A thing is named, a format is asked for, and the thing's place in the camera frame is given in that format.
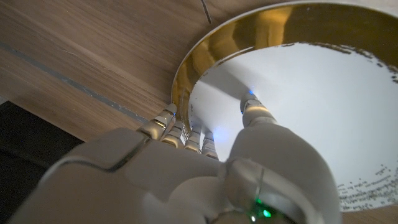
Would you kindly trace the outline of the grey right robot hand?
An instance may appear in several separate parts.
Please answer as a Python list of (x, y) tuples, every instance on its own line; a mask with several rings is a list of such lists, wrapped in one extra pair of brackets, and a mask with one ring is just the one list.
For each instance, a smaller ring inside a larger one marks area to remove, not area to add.
[(118, 128), (57, 161), (11, 223), (341, 223), (322, 156), (253, 94), (226, 161), (211, 133), (178, 148), (175, 105), (138, 130)]

